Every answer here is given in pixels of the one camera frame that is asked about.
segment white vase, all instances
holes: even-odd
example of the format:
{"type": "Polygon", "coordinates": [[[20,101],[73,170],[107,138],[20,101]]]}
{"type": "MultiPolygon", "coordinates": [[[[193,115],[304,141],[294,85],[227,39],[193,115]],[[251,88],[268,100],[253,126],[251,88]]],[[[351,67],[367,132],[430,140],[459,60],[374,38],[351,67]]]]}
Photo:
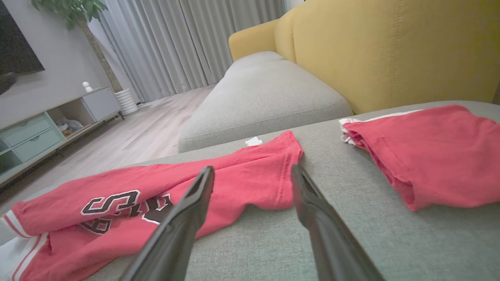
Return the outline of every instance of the white vase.
{"type": "Polygon", "coordinates": [[[130,89],[124,89],[123,91],[116,92],[114,93],[114,96],[121,106],[121,114],[123,116],[130,115],[139,110],[134,98],[130,94],[130,89]]]}

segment sofa seat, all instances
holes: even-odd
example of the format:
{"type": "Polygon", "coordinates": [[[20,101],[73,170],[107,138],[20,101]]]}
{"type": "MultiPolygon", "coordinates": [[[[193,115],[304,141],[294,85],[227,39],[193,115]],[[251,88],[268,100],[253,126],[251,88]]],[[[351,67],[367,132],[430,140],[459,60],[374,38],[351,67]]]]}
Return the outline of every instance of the sofa seat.
{"type": "Polygon", "coordinates": [[[234,62],[182,129],[180,153],[352,115],[347,101],[273,52],[234,62]]]}
{"type": "MultiPolygon", "coordinates": [[[[439,101],[357,115],[381,115],[450,104],[500,122],[500,106],[439,101]]],[[[433,205],[410,211],[369,153],[346,144],[337,120],[292,128],[304,150],[301,164],[387,281],[499,280],[500,203],[477,208],[433,205]]],[[[264,142],[283,131],[259,135],[264,142]]],[[[246,139],[137,165],[216,158],[246,139]]],[[[133,257],[120,257],[89,278],[118,280],[133,257]]],[[[317,280],[309,232],[294,209],[250,206],[232,225],[198,239],[186,280],[317,280]]]]}

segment green leaves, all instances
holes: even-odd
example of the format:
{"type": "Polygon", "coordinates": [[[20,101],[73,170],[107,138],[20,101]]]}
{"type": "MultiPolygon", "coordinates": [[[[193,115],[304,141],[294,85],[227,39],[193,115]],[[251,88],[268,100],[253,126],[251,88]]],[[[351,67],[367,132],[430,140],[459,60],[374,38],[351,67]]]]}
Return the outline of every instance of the green leaves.
{"type": "Polygon", "coordinates": [[[38,11],[42,7],[48,12],[60,15],[66,21],[66,27],[71,30],[80,17],[89,22],[95,18],[101,20],[99,11],[107,10],[105,4],[99,0],[30,0],[31,5],[38,11]]]}

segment mint green drawer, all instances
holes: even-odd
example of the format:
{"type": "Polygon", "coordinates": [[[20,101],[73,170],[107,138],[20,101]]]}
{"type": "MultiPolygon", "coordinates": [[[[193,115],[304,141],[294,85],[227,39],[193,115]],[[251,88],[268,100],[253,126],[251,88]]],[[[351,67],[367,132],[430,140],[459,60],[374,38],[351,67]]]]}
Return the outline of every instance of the mint green drawer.
{"type": "Polygon", "coordinates": [[[44,115],[31,118],[1,133],[3,139],[11,146],[30,139],[31,137],[49,129],[51,125],[44,115]]]}
{"type": "Polygon", "coordinates": [[[31,138],[25,143],[14,148],[14,150],[17,155],[21,157],[21,160],[26,162],[60,141],[61,139],[59,138],[59,135],[53,129],[50,129],[31,138]]]}

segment tv stand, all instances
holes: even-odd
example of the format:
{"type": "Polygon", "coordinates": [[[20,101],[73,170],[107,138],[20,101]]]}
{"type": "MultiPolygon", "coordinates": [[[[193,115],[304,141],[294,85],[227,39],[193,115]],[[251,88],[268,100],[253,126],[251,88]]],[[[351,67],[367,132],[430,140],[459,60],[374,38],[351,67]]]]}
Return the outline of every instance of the tv stand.
{"type": "Polygon", "coordinates": [[[109,87],[97,88],[0,127],[0,187],[103,122],[117,117],[120,109],[109,87]],[[65,136],[56,125],[62,118],[77,120],[83,128],[65,136]]]}

